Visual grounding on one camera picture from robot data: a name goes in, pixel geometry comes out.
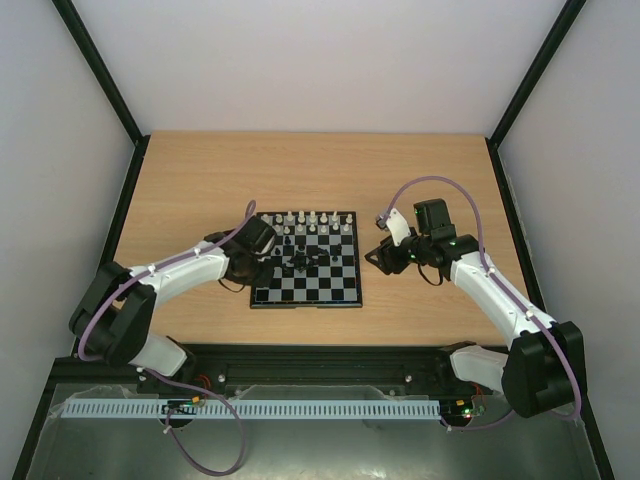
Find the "black and white chessboard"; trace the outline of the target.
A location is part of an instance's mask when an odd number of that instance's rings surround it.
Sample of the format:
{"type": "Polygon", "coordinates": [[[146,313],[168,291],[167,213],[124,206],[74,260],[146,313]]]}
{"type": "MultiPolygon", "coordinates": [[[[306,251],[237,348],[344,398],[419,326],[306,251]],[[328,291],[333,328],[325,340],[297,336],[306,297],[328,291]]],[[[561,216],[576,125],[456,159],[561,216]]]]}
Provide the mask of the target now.
{"type": "Polygon", "coordinates": [[[354,211],[264,211],[276,232],[266,260],[266,287],[252,287],[252,309],[363,306],[357,216],[354,211]]]}

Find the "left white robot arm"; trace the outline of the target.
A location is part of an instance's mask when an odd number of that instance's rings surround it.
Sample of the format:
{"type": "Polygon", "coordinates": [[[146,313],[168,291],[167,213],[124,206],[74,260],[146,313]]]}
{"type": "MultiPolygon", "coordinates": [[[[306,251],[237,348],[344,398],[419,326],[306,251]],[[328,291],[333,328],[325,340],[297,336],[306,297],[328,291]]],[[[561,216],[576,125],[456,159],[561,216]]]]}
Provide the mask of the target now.
{"type": "Polygon", "coordinates": [[[151,332],[154,312],[209,282],[267,286],[274,267],[265,256],[275,240],[275,228],[251,216],[233,230],[210,234],[156,263],[131,268],[117,262],[102,265],[69,322],[78,339],[78,357],[175,376],[185,368],[190,354],[179,342],[151,332]]]}

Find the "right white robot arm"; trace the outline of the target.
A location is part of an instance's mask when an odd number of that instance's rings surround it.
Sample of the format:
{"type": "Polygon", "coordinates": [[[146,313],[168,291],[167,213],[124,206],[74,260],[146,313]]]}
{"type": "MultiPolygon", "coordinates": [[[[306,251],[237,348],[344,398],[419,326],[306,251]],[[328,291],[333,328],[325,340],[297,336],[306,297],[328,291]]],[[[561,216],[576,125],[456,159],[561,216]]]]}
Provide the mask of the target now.
{"type": "Polygon", "coordinates": [[[365,256],[385,275],[409,265],[437,270],[440,281],[462,290],[494,324],[508,349],[488,350],[472,342],[452,345],[436,367],[436,379],[455,392],[468,382],[506,397],[521,417],[530,418],[572,404],[581,411],[585,380],[584,343],[575,324],[560,323],[523,294],[496,268],[472,235],[458,235],[442,199],[413,206],[409,226],[397,209],[381,224],[388,236],[365,256]]]}

